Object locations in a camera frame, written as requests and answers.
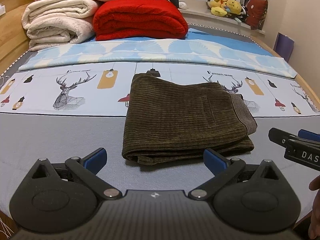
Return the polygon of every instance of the gray bedsheet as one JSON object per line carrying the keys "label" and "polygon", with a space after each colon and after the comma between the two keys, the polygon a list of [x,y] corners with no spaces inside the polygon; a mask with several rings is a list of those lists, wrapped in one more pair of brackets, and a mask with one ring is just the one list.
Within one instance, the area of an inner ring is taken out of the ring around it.
{"label": "gray bedsheet", "polygon": [[[265,158],[274,160],[301,201],[300,217],[306,215],[316,194],[308,189],[308,184],[319,172],[284,159],[284,148],[268,140],[268,131],[277,127],[293,134],[299,129],[320,133],[320,116],[256,118],[256,121],[257,132],[250,136],[255,149],[241,158],[252,164]],[[0,209],[7,215],[12,194],[40,157],[61,163],[104,147],[108,162],[98,176],[123,193],[126,189],[188,192],[213,177],[202,160],[152,167],[124,160],[121,156],[124,118],[0,114],[0,125]]]}

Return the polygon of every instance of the blue patterned blanket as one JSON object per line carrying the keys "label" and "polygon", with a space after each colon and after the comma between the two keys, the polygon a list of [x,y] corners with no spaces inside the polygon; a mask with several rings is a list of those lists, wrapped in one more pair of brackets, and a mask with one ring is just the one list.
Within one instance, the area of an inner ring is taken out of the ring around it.
{"label": "blue patterned blanket", "polygon": [[39,51],[19,70],[117,61],[194,63],[253,70],[288,78],[297,75],[283,58],[244,52],[213,41],[177,39],[67,44]]}

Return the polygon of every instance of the brown corduroy pants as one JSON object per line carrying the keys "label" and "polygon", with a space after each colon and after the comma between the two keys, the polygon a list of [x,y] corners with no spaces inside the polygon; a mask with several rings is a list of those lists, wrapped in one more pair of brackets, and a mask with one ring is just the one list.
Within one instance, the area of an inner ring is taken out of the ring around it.
{"label": "brown corduroy pants", "polygon": [[257,124],[238,94],[218,83],[177,85],[136,74],[124,126],[123,158],[145,165],[253,150]]}

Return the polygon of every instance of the deer illustration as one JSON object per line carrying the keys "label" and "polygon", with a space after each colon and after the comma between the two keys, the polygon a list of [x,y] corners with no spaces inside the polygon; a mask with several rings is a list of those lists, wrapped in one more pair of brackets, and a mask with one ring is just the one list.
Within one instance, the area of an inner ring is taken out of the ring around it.
{"label": "deer illustration", "polygon": [[[207,82],[212,83],[212,80],[211,80],[211,77],[212,77],[212,76],[213,76],[213,74],[212,74],[208,79],[206,79],[205,77],[203,77],[203,78],[204,78]],[[225,91],[227,91],[227,92],[229,92],[229,93],[232,93],[232,94],[238,93],[238,92],[239,92],[238,88],[242,87],[243,82],[241,81],[241,84],[240,84],[239,81],[237,81],[237,80],[235,80],[235,81],[237,82],[237,84],[234,84],[234,83],[232,82],[233,86],[232,86],[231,90],[230,90],[230,89],[227,89],[224,85],[221,85],[221,86],[223,87],[223,90],[225,90]]]}
{"label": "deer illustration", "polygon": [[[212,83],[212,80],[211,80],[211,77],[212,77],[212,76],[213,76],[213,74],[212,74],[208,79],[206,79],[205,77],[203,77],[203,78],[204,78],[207,82]],[[234,84],[234,83],[232,82],[233,86],[232,86],[231,90],[230,90],[230,89],[227,89],[224,85],[221,85],[221,86],[222,86],[223,90],[225,90],[225,91],[227,91],[227,92],[229,92],[229,93],[231,93],[231,94],[236,94],[236,93],[239,92],[238,88],[240,88],[240,87],[243,86],[243,82],[241,81],[241,84],[240,84],[240,82],[239,82],[238,80],[236,80],[236,79],[234,79],[234,78],[233,78],[233,80],[235,80],[235,81],[237,82],[237,84]],[[247,100],[244,100],[244,99],[243,99],[243,102],[246,104],[246,106],[247,106],[247,108],[249,109],[250,112],[259,112],[260,106],[259,106],[256,102],[254,102],[254,101],[247,101]]]}
{"label": "deer illustration", "polygon": [[312,102],[309,101],[309,98],[308,98],[308,96],[307,96],[307,94],[306,94],[305,92],[303,92],[303,95],[302,95],[302,94],[300,94],[299,92],[296,91],[296,88],[301,88],[300,86],[295,86],[295,85],[292,85],[292,84],[291,84],[291,86],[293,87],[292,90],[293,90],[296,94],[298,94],[298,95],[301,96],[304,100],[307,101],[307,103],[308,103],[309,106],[311,107],[312,111],[314,111],[315,113],[318,113],[318,112],[319,112],[319,111],[317,110],[316,106],[315,106]]}
{"label": "deer illustration", "polygon": [[90,78],[90,75],[87,73],[87,78],[84,80],[79,79],[78,82],[73,83],[71,86],[67,87],[66,84],[66,78],[62,80],[62,78],[65,76],[62,76],[61,78],[57,78],[56,82],[57,84],[60,85],[60,89],[62,92],[60,95],[57,97],[56,101],[53,104],[53,108],[56,110],[72,110],[72,109],[77,109],[79,106],[85,104],[85,98],[75,98],[69,96],[69,92],[71,89],[75,89],[78,85],[82,83],[86,83],[90,80],[92,80],[96,75],[94,75],[92,78]]}

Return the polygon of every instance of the red pillow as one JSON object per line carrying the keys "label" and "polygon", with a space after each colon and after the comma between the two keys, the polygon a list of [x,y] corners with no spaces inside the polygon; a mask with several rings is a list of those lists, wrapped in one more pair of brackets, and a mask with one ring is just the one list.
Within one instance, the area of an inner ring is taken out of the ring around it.
{"label": "red pillow", "polygon": [[268,11],[267,0],[249,0],[247,5],[248,17],[245,23],[251,26],[252,30],[262,29]]}

